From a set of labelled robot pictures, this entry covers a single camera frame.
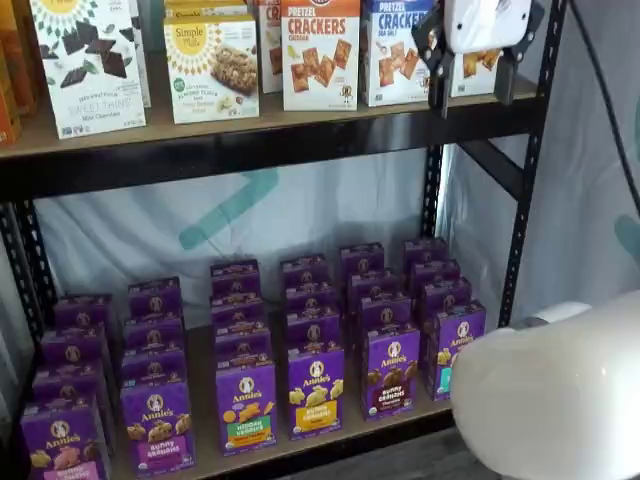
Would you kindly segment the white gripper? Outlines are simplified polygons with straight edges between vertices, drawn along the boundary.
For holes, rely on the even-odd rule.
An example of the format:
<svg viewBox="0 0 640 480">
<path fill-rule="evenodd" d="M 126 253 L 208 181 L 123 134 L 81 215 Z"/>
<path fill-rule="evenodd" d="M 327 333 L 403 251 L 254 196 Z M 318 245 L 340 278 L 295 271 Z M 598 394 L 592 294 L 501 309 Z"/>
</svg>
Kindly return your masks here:
<svg viewBox="0 0 640 480">
<path fill-rule="evenodd" d="M 542 4 L 531 0 L 449 0 L 444 8 L 432 7 L 412 27 L 418 55 L 429 71 L 429 107 L 447 118 L 453 52 L 504 47 L 494 95 L 502 104 L 511 104 L 519 65 L 544 13 Z"/>
</svg>

